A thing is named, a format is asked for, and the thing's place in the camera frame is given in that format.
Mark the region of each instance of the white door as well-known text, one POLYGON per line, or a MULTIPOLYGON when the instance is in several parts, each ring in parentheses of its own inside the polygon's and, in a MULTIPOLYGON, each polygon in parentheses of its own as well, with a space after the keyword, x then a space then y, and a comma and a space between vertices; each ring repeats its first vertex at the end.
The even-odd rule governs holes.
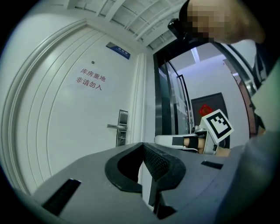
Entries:
POLYGON ((30 193, 76 159, 116 146, 117 130, 107 124, 117 125, 119 110, 130 116, 136 60, 114 38, 84 27, 38 65, 16 127, 18 163, 30 193), (107 48, 109 42, 130 59, 107 48))

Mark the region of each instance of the door handle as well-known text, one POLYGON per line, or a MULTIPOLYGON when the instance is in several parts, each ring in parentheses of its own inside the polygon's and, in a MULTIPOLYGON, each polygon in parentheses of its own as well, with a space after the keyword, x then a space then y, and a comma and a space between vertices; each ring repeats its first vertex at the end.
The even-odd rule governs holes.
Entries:
POLYGON ((126 126, 113 125, 113 124, 107 124, 107 128, 114 128, 114 129, 118 129, 118 130, 121 130, 121 131, 126 131, 127 130, 126 126))

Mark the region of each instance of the red decoration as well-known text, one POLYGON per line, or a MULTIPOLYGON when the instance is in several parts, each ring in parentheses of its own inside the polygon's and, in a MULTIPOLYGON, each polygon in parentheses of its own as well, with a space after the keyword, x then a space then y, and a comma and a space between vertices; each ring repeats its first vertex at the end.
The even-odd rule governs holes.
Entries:
POLYGON ((204 104, 200 110, 199 110, 199 113, 203 116, 207 115, 207 114, 210 114, 213 112, 213 109, 210 108, 208 105, 204 104))

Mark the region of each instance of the hand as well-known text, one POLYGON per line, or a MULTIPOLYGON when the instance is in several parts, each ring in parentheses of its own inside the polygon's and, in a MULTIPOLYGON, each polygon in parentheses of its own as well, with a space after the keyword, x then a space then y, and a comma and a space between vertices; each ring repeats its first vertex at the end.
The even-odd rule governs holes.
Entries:
MULTIPOLYGON (((184 139, 184 146, 188 147, 189 146, 189 138, 184 139)), ((198 139, 198 153, 202 154, 205 146, 205 139, 204 138, 199 138, 198 139)), ((230 149, 225 149, 222 147, 218 147, 216 151, 216 156, 222 156, 222 157, 228 157, 229 153, 231 152, 230 149)))

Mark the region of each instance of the dark door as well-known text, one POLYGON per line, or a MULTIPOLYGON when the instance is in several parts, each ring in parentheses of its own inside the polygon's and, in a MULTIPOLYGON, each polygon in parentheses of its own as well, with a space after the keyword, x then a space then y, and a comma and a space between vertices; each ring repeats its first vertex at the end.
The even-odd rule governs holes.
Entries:
MULTIPOLYGON (((203 108, 205 105, 207 108, 212 109, 213 111, 220 109, 227 117, 228 119, 228 112, 226 105, 224 103, 224 98, 222 93, 217 93, 213 95, 208 95, 204 97, 200 97, 197 99, 191 100, 192 102, 192 111, 193 111, 193 119, 194 119, 194 125, 199 125, 201 118, 203 115, 200 114, 200 111, 203 111, 203 108)), ((222 147, 229 148, 229 136, 225 139, 225 142, 222 147)))

